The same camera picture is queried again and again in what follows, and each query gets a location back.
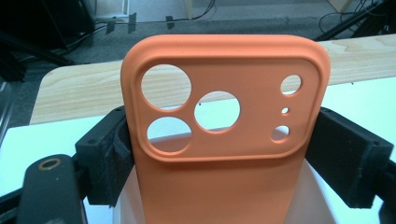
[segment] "wooden table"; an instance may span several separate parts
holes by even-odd
[[[331,59],[330,85],[396,76],[396,35],[325,41],[320,45]],[[121,62],[95,63],[49,72],[41,82],[31,124],[105,115],[123,105],[120,66]],[[165,69],[154,71],[157,79],[148,81],[148,94],[177,83],[176,77],[163,79]],[[285,89],[295,85],[290,83]],[[160,103],[176,105],[177,99]]]

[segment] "orange phone case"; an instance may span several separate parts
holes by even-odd
[[[142,92],[143,75],[172,64],[191,81],[187,102],[162,110]],[[300,88],[281,83],[297,75]],[[121,87],[146,223],[282,223],[330,75],[326,51],[290,35],[158,35],[136,44],[121,68]],[[236,123],[202,128],[198,101],[227,91],[240,104]],[[156,119],[183,120],[191,135],[150,143]],[[276,127],[289,133],[273,139]],[[187,143],[177,152],[159,150]]]

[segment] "mounting hole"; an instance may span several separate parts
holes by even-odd
[[[38,165],[38,169],[40,171],[48,171],[57,167],[59,164],[61,164],[61,160],[59,160],[58,158],[48,159],[46,161],[41,162]]]

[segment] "black metal bar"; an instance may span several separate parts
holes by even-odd
[[[22,81],[26,69],[0,43],[0,77],[5,81]]]
[[[17,223],[87,223],[70,157],[49,156],[29,166]]]
[[[10,192],[0,198],[0,223],[15,223],[20,205],[21,189]]]
[[[38,58],[45,59],[51,63],[58,64],[60,66],[72,65],[74,62],[66,60],[64,57],[54,54],[52,52],[43,50],[39,47],[26,43],[12,35],[8,35],[0,31],[0,43],[4,43],[16,49],[21,49],[26,53],[34,55]]]
[[[382,7],[384,4],[386,4],[387,1],[384,1],[380,4],[374,3],[370,6],[368,6],[365,10],[358,12],[352,17],[349,17],[345,21],[339,23],[338,25],[334,26],[331,30],[328,32],[318,36],[315,38],[315,41],[324,41],[324,40],[330,40],[334,38],[336,35],[341,34],[344,32],[347,28],[351,27],[352,25],[356,24],[357,22],[363,20],[366,18],[370,13],[375,10],[378,7]]]
[[[395,25],[395,21],[392,17],[395,15],[396,1],[387,1],[384,4],[376,7],[372,10],[367,19],[359,26],[359,28],[353,33],[352,37],[363,37],[378,35],[386,29],[388,26],[388,31],[382,34],[391,34],[392,27]]]

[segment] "white surface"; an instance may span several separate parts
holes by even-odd
[[[396,144],[395,87],[396,77],[330,86],[323,106]],[[58,153],[73,155],[74,144],[100,118],[9,129],[0,147],[0,195],[20,188],[25,169],[34,161]],[[396,161],[395,152],[391,159]],[[379,223],[377,214],[381,200],[376,198],[370,210],[349,209],[326,184],[321,180],[319,183],[337,223]],[[86,204],[86,209],[90,223],[112,222],[112,209],[107,206]]]

